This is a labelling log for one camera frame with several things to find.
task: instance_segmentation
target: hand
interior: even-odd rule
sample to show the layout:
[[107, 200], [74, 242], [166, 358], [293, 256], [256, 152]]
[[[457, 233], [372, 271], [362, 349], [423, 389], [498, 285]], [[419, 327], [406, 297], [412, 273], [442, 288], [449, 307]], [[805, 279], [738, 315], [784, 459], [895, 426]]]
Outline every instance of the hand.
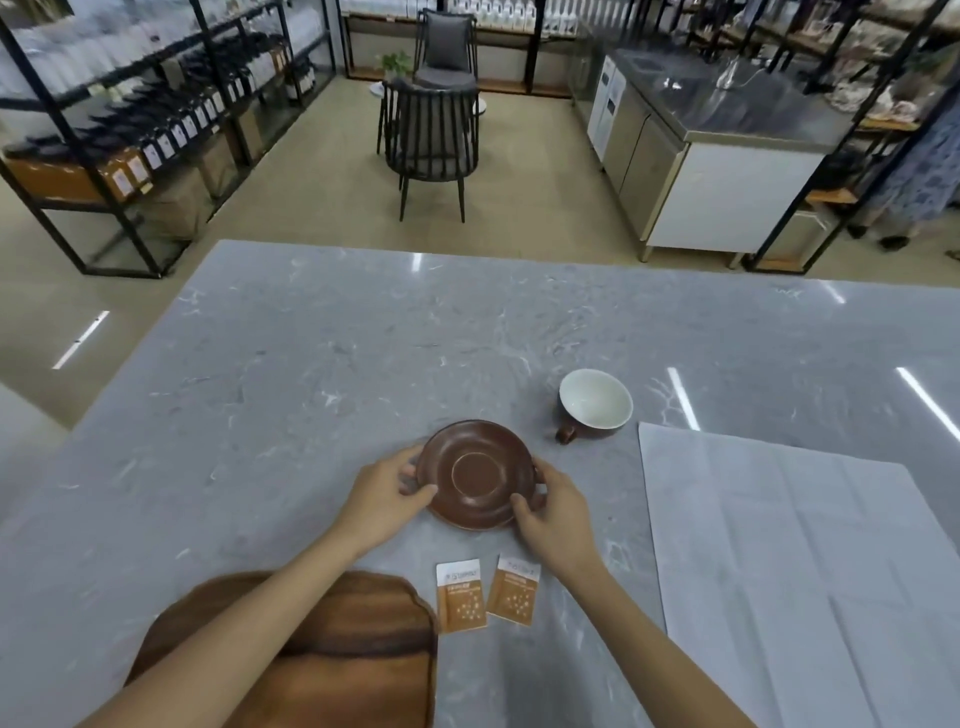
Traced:
[[546, 507], [534, 513], [520, 494], [514, 493], [516, 524], [523, 540], [566, 586], [582, 572], [603, 569], [593, 542], [587, 499], [573, 481], [550, 463], [534, 458], [546, 483]]
[[423, 445], [402, 449], [365, 465], [357, 474], [347, 502], [327, 532], [350, 542], [357, 558], [393, 538], [437, 494], [436, 485], [426, 485], [407, 495], [400, 482], [401, 475], [414, 476], [416, 470], [408, 461], [422, 449]]

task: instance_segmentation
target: potted plant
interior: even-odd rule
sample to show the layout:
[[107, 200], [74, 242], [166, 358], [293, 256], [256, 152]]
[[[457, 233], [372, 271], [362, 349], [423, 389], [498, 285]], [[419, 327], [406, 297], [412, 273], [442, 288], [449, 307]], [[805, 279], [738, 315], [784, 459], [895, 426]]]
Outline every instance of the potted plant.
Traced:
[[383, 68], [384, 81], [395, 78], [409, 78], [414, 71], [413, 59], [403, 51], [381, 56], [380, 67]]

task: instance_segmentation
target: stainless steel counter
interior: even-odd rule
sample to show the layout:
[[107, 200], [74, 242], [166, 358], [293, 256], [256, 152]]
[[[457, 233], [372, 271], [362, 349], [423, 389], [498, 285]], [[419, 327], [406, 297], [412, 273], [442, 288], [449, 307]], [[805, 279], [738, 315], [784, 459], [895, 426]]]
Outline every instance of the stainless steel counter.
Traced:
[[741, 59], [740, 88], [720, 90], [726, 63], [707, 64], [683, 46], [645, 42], [612, 53], [620, 72], [677, 136], [688, 142], [832, 152], [850, 119], [804, 96], [781, 73]]
[[[598, 367], [636, 417], [895, 460], [960, 538], [960, 291], [226, 241], [0, 524], [0, 715], [65, 728], [121, 684], [154, 616], [211, 576], [273, 568], [357, 469], [465, 417], [496, 420], [587, 494], [616, 578], [662, 623], [636, 424], [552, 440], [563, 375]], [[423, 514], [362, 566], [433, 602], [434, 564], [522, 554], [511, 530]], [[545, 577], [534, 626], [441, 638], [436, 725], [649, 725]]]

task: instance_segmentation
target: floor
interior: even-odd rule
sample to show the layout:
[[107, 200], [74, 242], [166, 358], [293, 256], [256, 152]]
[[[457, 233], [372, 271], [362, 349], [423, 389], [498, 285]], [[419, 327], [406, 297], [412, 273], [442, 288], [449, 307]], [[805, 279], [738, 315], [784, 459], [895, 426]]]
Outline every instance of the floor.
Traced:
[[[396, 176], [374, 153], [377, 101], [366, 84], [337, 79], [161, 281], [82, 277], [4, 185], [0, 384], [73, 426], [221, 238], [640, 265], [569, 102], [485, 97], [483, 156], [467, 181], [465, 225], [455, 184], [411, 183], [406, 219], [397, 221]], [[812, 275], [960, 287], [960, 263], [943, 256], [958, 229], [960, 213], [950, 212], [894, 255], [869, 239], [841, 240]], [[649, 265], [727, 271], [726, 262], [720, 254], [656, 251]], [[103, 324], [53, 370], [105, 310]]]

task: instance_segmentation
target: chair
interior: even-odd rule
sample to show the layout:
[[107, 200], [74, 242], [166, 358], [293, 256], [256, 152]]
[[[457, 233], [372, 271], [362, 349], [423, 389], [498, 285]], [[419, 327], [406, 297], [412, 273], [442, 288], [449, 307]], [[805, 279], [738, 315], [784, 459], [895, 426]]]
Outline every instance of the chair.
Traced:
[[400, 175], [400, 222], [410, 180], [457, 181], [465, 223], [464, 178], [477, 168], [477, 88], [421, 88], [403, 79], [384, 83], [387, 165]]
[[430, 10], [418, 13], [414, 82], [424, 88], [476, 85], [475, 15]]

